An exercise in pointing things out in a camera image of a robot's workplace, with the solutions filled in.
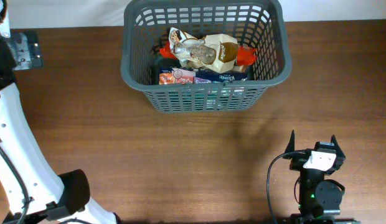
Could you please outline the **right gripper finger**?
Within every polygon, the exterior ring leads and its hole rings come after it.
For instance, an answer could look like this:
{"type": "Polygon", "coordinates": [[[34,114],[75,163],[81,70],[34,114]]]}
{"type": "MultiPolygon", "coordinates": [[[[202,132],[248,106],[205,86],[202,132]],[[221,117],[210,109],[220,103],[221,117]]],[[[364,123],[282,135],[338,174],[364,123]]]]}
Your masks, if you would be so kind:
{"type": "Polygon", "coordinates": [[[344,157],[344,153],[343,153],[342,149],[339,147],[335,135],[331,136],[331,143],[333,143],[333,145],[334,145],[334,150],[336,151],[337,157],[344,157]]]}
{"type": "Polygon", "coordinates": [[[294,141],[295,141],[295,134],[294,134],[294,130],[292,130],[290,138],[289,138],[288,145],[287,145],[287,147],[285,149],[285,153],[284,153],[283,159],[291,159],[292,154],[295,152],[294,141]]]}

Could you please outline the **orange San Remo spaghetti pack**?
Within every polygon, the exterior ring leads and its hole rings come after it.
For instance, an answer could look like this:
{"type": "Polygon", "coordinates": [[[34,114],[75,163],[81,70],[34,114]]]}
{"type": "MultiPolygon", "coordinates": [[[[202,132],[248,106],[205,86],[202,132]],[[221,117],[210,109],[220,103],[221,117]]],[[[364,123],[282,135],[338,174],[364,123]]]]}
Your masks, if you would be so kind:
{"type": "MultiPolygon", "coordinates": [[[[161,48],[159,52],[164,58],[177,59],[171,52],[170,42],[167,42],[165,47],[161,48]]],[[[257,59],[255,52],[254,48],[239,46],[236,65],[252,65],[257,59]]]]}

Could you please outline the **brown white cookie bag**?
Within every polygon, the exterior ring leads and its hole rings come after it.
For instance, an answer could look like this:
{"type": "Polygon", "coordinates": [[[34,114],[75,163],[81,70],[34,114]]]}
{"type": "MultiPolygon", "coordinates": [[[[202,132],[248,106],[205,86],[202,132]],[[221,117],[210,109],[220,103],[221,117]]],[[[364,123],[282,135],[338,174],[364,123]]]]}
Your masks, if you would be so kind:
{"type": "Polygon", "coordinates": [[[225,73],[237,66],[237,39],[227,34],[211,34],[198,39],[172,27],[168,38],[171,53],[188,67],[225,73]]]}

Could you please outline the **Kleenex tissue multipack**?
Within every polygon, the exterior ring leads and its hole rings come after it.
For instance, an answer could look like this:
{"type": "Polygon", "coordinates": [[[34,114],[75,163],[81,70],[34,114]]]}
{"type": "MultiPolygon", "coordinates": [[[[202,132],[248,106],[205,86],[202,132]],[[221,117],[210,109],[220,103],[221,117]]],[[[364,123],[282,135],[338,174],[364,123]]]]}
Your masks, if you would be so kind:
{"type": "Polygon", "coordinates": [[[223,83],[232,81],[244,81],[248,78],[245,72],[226,72],[215,73],[211,70],[187,70],[176,67],[165,67],[159,69],[160,85],[168,84],[203,84],[203,83],[223,83]]]}

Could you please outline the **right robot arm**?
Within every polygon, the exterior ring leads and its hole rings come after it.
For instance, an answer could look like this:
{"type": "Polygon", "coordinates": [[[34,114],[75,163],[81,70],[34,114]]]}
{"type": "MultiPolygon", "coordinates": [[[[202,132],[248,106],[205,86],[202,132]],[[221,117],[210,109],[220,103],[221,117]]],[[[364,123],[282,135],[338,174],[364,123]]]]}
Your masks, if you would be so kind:
{"type": "Polygon", "coordinates": [[[318,141],[312,149],[295,149],[295,135],[291,132],[283,159],[290,160],[289,169],[299,172],[294,197],[299,213],[292,214],[290,223],[358,223],[353,218],[338,219],[345,187],[328,177],[339,170],[346,156],[332,136],[330,142],[318,141]]]}

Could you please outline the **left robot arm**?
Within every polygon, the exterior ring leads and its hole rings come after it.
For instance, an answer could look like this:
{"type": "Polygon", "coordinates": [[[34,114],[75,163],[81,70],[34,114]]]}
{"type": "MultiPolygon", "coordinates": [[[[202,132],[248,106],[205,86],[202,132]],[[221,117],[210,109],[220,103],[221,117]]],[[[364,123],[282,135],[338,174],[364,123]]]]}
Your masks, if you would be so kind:
{"type": "Polygon", "coordinates": [[[0,181],[9,213],[4,223],[121,223],[90,195],[84,171],[57,175],[26,121],[14,72],[43,66],[34,31],[11,32],[0,0],[0,181]]]}

